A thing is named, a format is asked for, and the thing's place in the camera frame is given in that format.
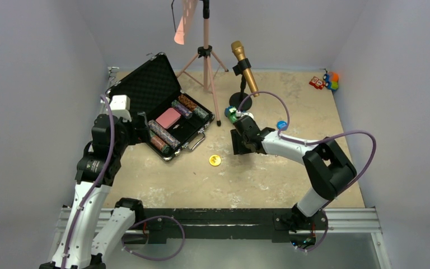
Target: gold coin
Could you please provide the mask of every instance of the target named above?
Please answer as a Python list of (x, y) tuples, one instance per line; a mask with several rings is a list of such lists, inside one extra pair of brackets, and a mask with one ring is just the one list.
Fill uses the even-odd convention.
[(218, 155), (212, 155), (208, 161), (212, 166), (219, 166), (222, 163), (222, 158)]

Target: small toy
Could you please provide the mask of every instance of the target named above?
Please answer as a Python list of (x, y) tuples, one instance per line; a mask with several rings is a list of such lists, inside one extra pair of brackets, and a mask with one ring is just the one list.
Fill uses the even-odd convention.
[(324, 83), (323, 80), (318, 80), (316, 82), (316, 86), (317, 86), (317, 89), (322, 90), (324, 88), (324, 86), (325, 86), (325, 83)]
[(309, 84), (314, 86), (314, 88), (322, 90), (324, 88), (324, 82), (320, 80), (318, 77), (314, 76), (311, 81), (309, 81)]
[(276, 124), (276, 127), (278, 128), (278, 130), (285, 131), (288, 127), (288, 124), (287, 122), (280, 120), (278, 124)]
[(225, 109), (225, 117), (227, 117), (231, 123), (235, 122), (239, 118), (243, 116), (250, 116), (252, 119), (254, 119), (253, 114), (243, 111), (236, 113), (236, 108), (234, 106), (229, 106)]
[(227, 117), (231, 123), (235, 122), (238, 117), (236, 116), (236, 108), (234, 106), (229, 106), (225, 109), (225, 117)]
[(208, 162), (212, 166), (219, 166), (222, 163), (222, 158), (220, 158), (218, 155), (212, 155), (210, 156), (210, 159), (208, 159)]
[(337, 91), (339, 88), (339, 75), (334, 72), (328, 72), (325, 70), (323, 77), (325, 81), (325, 87), (331, 91)]

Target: open briefcase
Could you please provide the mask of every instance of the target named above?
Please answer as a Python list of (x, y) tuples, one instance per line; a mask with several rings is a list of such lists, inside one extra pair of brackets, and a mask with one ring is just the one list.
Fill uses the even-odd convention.
[[(205, 118), (195, 114), (189, 119), (180, 117), (175, 124), (169, 127), (166, 131), (180, 143), (175, 147), (170, 146), (166, 153), (152, 143), (147, 143), (165, 161), (172, 160), (183, 149), (195, 150), (205, 140), (204, 131), (214, 119), (214, 114), (210, 110), (182, 91), (169, 59), (162, 52), (116, 82), (114, 86), (108, 89), (107, 93), (111, 98), (114, 95), (127, 95), (130, 98), (129, 112), (131, 116), (136, 118), (138, 112), (145, 112), (148, 122), (156, 120), (168, 110), (172, 101), (177, 100), (180, 95), (186, 96), (208, 113)], [(194, 146), (189, 147), (189, 143), (198, 135), (202, 135), (202, 138)]]

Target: colorful toy figure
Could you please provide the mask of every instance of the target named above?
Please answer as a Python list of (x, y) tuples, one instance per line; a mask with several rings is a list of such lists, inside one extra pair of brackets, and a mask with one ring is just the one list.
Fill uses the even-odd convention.
[(313, 77), (311, 81), (309, 81), (309, 84), (314, 86), (314, 88), (322, 90), (325, 86), (323, 80), (320, 80), (318, 77)]
[(339, 75), (334, 72), (325, 72), (324, 77), (325, 87), (331, 91), (337, 91), (339, 88)]
[(236, 116), (236, 108), (234, 106), (229, 106), (225, 109), (225, 117), (227, 117), (231, 123), (235, 122), (238, 117)]

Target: blue bottle cap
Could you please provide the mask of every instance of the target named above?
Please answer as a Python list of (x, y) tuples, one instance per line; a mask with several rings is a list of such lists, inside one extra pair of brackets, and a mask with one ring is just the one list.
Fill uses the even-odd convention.
[(285, 122), (285, 121), (283, 121), (283, 120), (280, 120), (280, 121), (278, 122), (278, 124), (276, 124), (276, 127), (278, 127), (278, 130), (284, 131), (284, 130), (286, 130), (286, 129), (287, 129), (288, 124), (287, 124), (287, 122)]

